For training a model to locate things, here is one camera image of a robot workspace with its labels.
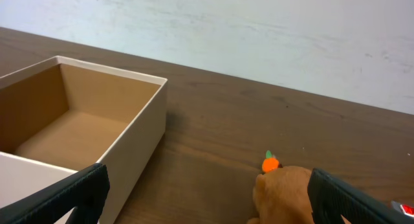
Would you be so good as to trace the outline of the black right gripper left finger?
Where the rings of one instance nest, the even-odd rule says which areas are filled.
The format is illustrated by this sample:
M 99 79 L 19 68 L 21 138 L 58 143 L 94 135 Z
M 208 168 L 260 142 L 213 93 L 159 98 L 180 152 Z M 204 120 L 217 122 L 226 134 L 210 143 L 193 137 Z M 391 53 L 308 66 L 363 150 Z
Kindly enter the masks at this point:
M 1 223 L 97 223 L 110 190 L 107 167 L 95 163 L 1 209 Z

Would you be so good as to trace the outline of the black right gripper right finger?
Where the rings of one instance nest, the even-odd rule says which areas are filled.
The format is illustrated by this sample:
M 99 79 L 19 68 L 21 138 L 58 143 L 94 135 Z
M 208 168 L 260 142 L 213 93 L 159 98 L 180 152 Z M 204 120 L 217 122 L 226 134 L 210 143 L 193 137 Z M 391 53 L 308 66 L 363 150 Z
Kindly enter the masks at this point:
M 413 218 L 319 168 L 312 170 L 307 192 L 315 224 L 413 224 Z

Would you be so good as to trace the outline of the brown plush capybara toy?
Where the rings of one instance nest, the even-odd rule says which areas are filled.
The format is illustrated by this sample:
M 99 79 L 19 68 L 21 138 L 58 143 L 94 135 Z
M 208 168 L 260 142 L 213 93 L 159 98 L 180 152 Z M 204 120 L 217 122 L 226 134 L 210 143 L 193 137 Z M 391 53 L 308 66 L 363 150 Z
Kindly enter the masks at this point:
M 250 218 L 247 223 L 314 223 L 307 192 L 311 170 L 300 166 L 283 166 L 269 150 L 265 153 L 261 169 L 252 195 L 257 216 Z

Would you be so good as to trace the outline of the red toy car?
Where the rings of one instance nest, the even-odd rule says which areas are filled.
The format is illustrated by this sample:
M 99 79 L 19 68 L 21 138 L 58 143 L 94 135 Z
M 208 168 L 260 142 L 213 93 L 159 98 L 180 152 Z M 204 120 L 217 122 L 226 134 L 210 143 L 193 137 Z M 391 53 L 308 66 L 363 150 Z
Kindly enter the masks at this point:
M 414 208 L 412 206 L 403 204 L 403 203 L 399 203 L 396 201 L 392 201 L 391 202 L 391 206 L 401 212 L 402 214 L 404 214 L 405 216 L 409 216 L 411 218 L 414 218 Z

